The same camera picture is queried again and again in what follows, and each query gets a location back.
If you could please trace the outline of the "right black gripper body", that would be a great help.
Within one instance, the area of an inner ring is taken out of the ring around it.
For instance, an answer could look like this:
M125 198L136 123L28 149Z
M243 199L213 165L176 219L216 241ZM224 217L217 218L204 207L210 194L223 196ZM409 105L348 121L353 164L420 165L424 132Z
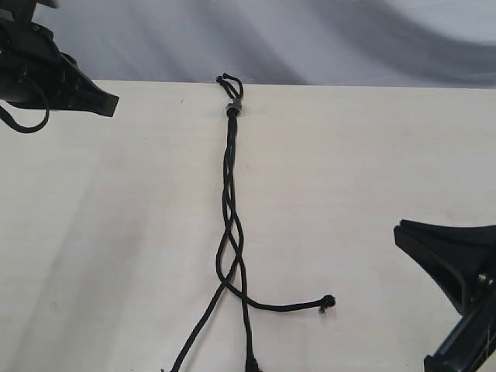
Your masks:
M478 282L483 288L483 298L474 315L474 338L476 351L470 370L478 371L495 350L495 278L487 273L479 274Z

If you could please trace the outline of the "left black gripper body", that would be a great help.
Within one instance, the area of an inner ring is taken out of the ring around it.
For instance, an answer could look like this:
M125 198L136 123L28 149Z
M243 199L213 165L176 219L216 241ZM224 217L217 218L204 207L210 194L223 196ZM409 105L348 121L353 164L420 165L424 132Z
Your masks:
M1 99L21 109L80 111L77 61L37 23L1 20Z

